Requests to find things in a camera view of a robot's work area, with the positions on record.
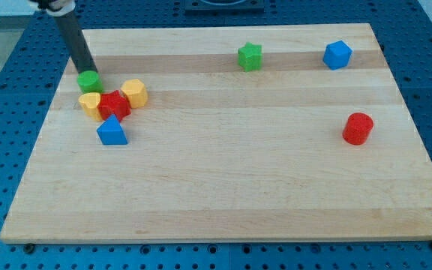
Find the robot arm end with white collar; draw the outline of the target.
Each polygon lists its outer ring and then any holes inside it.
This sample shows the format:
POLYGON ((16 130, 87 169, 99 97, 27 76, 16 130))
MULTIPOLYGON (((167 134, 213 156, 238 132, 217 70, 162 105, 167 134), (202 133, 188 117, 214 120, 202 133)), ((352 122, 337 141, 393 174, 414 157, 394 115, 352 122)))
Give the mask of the robot arm end with white collar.
POLYGON ((50 16, 62 17, 74 11, 74 0, 28 0, 28 5, 36 11, 46 11, 50 16))

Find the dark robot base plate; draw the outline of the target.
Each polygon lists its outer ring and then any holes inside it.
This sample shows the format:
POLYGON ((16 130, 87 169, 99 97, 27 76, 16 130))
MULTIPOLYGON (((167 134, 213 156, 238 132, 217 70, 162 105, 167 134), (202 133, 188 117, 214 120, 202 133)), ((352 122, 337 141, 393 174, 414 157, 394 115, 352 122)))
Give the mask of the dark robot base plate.
POLYGON ((187 14, 264 11, 265 0, 184 0, 187 14))

